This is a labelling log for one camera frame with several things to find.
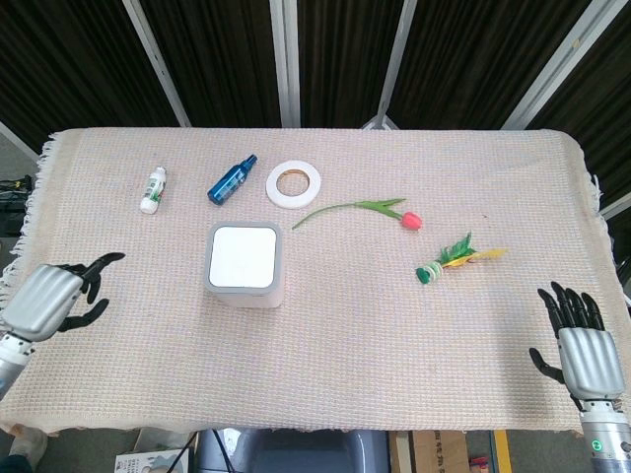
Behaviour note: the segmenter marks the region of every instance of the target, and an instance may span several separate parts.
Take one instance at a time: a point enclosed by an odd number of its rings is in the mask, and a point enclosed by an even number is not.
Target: white frame
[[[156,38],[151,30],[151,26],[149,25],[149,21],[145,16],[145,11],[142,9],[140,0],[122,0],[122,3],[127,11],[129,20],[131,20],[131,23],[134,26],[134,30],[136,30],[136,34],[138,34],[138,38],[147,53],[147,58],[149,59],[149,62],[151,62],[151,65],[156,72],[156,76],[158,76],[160,85],[162,86],[163,91],[165,91],[165,95],[167,96],[167,100],[174,111],[177,123],[179,123],[179,126],[182,127],[191,126],[186,110],[179,99],[179,94],[175,88],[174,81],[171,78],[171,74],[169,74],[167,63],[162,56],[162,52],[160,52],[160,47],[156,42]]]
[[[525,130],[628,0],[592,0],[508,117],[503,130]]]
[[[362,130],[398,130],[399,127],[390,119],[389,116],[385,115],[382,123],[378,125],[377,117],[373,117],[371,121],[362,126]]]
[[[623,197],[620,197],[612,204],[607,205],[604,209],[600,211],[600,214],[605,220],[609,220],[616,215],[621,214],[629,207],[631,207],[631,192],[627,193]]]
[[[281,123],[283,128],[300,128],[298,0],[269,0],[269,10]]]
[[[0,133],[2,133],[11,143],[16,145],[20,151],[22,151],[25,155],[27,155],[30,159],[37,162],[39,160],[39,155],[27,145],[24,141],[22,141],[18,135],[16,135],[11,129],[0,121]]]
[[[405,52],[405,45],[407,44],[407,37],[410,34],[412,20],[414,20],[416,3],[417,0],[405,0],[403,2],[401,16],[398,19],[398,27],[396,28],[396,36],[394,37],[392,51],[390,52],[390,61],[387,64],[386,78],[384,79],[382,96],[379,100],[379,108],[377,109],[377,115],[373,118],[373,120],[371,120],[375,122],[374,128],[376,129],[386,129],[386,113],[387,109],[390,107],[392,92],[394,91],[394,86],[396,85],[398,70],[401,67],[403,52]]]

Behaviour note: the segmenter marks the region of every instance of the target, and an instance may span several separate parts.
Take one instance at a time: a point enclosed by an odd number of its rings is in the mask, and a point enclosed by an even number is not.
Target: white tape roll
[[[309,186],[307,190],[300,195],[285,195],[278,190],[278,178],[285,172],[298,171],[303,172],[309,180]],[[267,197],[274,204],[283,209],[301,209],[311,204],[319,193],[319,187],[322,180],[319,176],[319,172],[309,163],[304,161],[287,161],[278,165],[271,174],[267,177],[267,183],[265,184],[265,190],[267,191]]]

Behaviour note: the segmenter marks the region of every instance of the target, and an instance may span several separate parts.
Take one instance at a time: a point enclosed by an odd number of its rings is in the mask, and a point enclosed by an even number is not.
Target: red tulip flower
[[[405,212],[401,217],[401,224],[409,230],[420,230],[423,226],[423,221],[415,213]]]
[[[360,207],[362,209],[374,210],[375,212],[379,212],[380,214],[384,214],[388,217],[392,217],[393,219],[397,219],[401,222],[401,224],[409,229],[409,230],[420,230],[423,226],[423,221],[421,218],[413,212],[405,212],[403,215],[394,212],[390,209],[392,205],[400,204],[405,199],[390,199],[390,200],[363,200],[361,202],[352,202],[350,204],[337,204],[331,205],[329,207],[324,207],[323,209],[318,209],[314,212],[308,214],[303,220],[297,223],[292,230],[295,230],[297,227],[302,225],[306,220],[310,219],[315,214],[319,214],[320,212],[324,212],[325,210],[330,209],[339,209],[340,207]]]

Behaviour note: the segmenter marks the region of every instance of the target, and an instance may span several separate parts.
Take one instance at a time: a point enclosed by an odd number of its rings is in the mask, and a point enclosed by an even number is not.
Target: square white box
[[[204,284],[225,304],[277,307],[283,301],[280,228],[268,222],[221,222],[208,235]]]

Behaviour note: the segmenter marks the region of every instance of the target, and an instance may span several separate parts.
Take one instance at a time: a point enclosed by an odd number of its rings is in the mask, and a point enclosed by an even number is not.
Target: woven tablecloth
[[[251,153],[243,187],[210,203],[208,188]],[[265,180],[295,159],[319,170],[322,187],[308,208],[284,210]],[[168,182],[150,216],[139,204],[155,166]],[[103,273],[111,303],[96,323],[37,345],[0,403],[3,425],[577,428],[567,391],[527,351],[558,365],[536,293],[550,280],[597,300],[629,378],[631,324],[609,239],[583,153],[563,133],[69,130],[40,168],[3,297],[39,263],[127,256]],[[396,210],[423,218],[420,232],[354,208],[291,231],[321,206],[397,197],[407,201]],[[231,308],[205,289],[207,233],[233,220],[282,228],[281,307]],[[476,249],[509,252],[421,285],[416,267],[469,231]]]

